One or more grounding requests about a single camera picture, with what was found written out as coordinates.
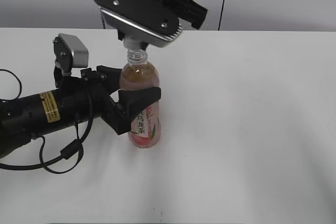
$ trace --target robotic arm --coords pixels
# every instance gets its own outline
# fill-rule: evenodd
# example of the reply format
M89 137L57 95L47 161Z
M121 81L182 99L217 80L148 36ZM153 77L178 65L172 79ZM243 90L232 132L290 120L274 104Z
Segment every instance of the robotic arm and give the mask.
M118 30L120 40L126 36L135 38L141 41L143 49L149 44L165 47L173 42L182 32L179 18L191 22L194 28L200 28L207 13L205 8L192 0L94 1L99 5L105 21ZM55 172L48 166L61 159L69 159L76 153L76 165L80 162L83 157L82 143L91 130L94 118L101 117L117 134L124 134L130 131L131 122L141 111L161 98L160 88L119 90L121 69L99 66L93 71L87 68L88 49L76 36L59 34L53 43L57 89L12 101L0 99L0 158L30 143L32 139L42 138L40 164L0 164L0 169L44 168L56 174L68 172ZM71 76L73 68L87 69L81 70L81 78L75 78ZM116 91L119 102L110 97ZM79 137L78 124L85 121L88 121L87 129ZM76 127L77 138L61 150L58 157L45 162L42 158L44 135L70 126Z

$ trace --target screw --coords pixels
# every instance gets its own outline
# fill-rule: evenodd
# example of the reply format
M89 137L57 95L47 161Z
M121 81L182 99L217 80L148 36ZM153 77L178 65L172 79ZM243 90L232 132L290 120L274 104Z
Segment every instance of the screw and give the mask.
M114 1L113 1L113 4L114 4L114 5L119 5L120 2L119 2L119 0L114 0Z

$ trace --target black cable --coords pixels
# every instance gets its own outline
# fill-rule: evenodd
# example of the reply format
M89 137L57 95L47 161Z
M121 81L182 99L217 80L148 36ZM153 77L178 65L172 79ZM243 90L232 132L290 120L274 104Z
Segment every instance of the black cable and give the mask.
M20 97L20 95L21 95L21 92L22 92L22 83L21 83L20 79L14 73L12 73L9 70L6 70L6 69L2 70L2 69L0 69L0 71L5 71L5 72L8 72L8 73L11 73L18 80L19 85L20 85L19 95L15 99L13 99L13 100L3 100L2 99L2 101L14 101L14 100L18 99ZM86 127L85 132L83 133L83 136L81 138L79 138L78 124L77 124L77 120L75 120L76 135L77 135L77 139L75 141L79 141L80 145L79 145L79 149L76 151L76 152L78 152L78 159L77 159L77 162L74 165L74 167L72 167L70 170L67 170L65 172L56 172L56 171L53 171L53 170L49 169L48 166L53 165L53 164L61 161L62 159L64 159L64 157L62 155L60 155L60 156L58 156L58 157L56 157L56 158L54 158L54 159L52 159L50 161L44 162L42 154L43 154L43 150L44 150L44 146L45 146L45 138L43 136L40 136L39 138L43 139L43 144L42 144L42 146L40 148L40 153L39 153L39 159L40 159L40 162L41 162L40 164L37 164L37 165L27 165L27 166L14 166L14 165L0 164L0 169L4 169L4 170L37 170L37 169L44 168L48 172L51 172L51 173L54 173L54 174L63 174L63 173L67 173L67 172L71 171L72 169L74 169L78 165L78 163L81 161L81 159L83 158L84 149L83 149L82 143L88 137L88 135L89 135L89 133L91 131L92 125L93 125L93 104L92 104L92 98L91 98L90 92L86 88L85 88L85 91L86 91L86 95L87 95L88 100L89 100L88 125Z
M223 0L223 4L222 4L222 12L221 12L221 18L219 20L219 26L218 26L218 31L220 31L221 26L222 26L222 19L223 19L223 13L224 13L224 5L225 5L225 0Z
M77 140L79 140L79 136L78 136L78 124L76 124L76 132L77 132ZM55 170L52 170L50 169L46 163L44 162L43 160L43 150L44 150L44 146L46 145L46 138L44 136L41 136L40 138L42 138L43 140L43 143L41 145L41 148L40 148L40 152L39 152L39 159L40 159L40 162L43 166L43 169L46 170L47 172L50 172L52 174L65 174L65 173L68 173L69 171L75 169L75 167L79 164L79 162L82 160L83 156L84 156L84 148L83 148L83 145L81 144L79 149L78 149L78 158L77 158L77 161L76 163L74 164L74 166L68 170L65 170L63 172L57 172Z
M11 72L11 71L9 71L9 70L7 70L7 69L0 69L0 72L7 72L7 73L10 73L12 76L15 77L15 79L17 80L17 82L19 83L19 86L20 86L19 94L17 95L16 98L11 99L11 100L0 99L0 102L11 102L11 101L14 101L14 100L18 99L18 98L21 96L21 93L22 93L22 83L21 83L19 77L16 76L13 72Z

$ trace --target bottle label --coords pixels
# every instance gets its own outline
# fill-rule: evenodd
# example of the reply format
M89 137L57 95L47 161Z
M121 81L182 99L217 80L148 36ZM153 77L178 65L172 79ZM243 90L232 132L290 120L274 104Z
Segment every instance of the bottle label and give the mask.
M160 130L159 103L156 102L142 111L131 123L133 140L141 146L147 146Z
M140 137L149 136L147 109L142 111L132 122L131 132Z

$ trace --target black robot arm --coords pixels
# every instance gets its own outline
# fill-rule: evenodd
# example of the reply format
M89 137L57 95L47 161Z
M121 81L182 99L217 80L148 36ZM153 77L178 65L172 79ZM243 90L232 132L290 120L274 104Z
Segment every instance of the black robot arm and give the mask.
M81 78L72 77L73 68L87 67L88 63L88 50L76 36L60 34L54 40L54 51L56 90L0 102L0 158L30 143L31 139L89 121L84 136L61 150L60 157L54 161L69 159L82 150L93 118L101 117L121 135L130 131L131 122L141 111L161 98L160 88L119 90L121 69L98 66L96 71L81 70ZM119 102L110 97L116 91ZM46 168L53 163L28 166L28 169ZM0 168L13 167L0 164Z

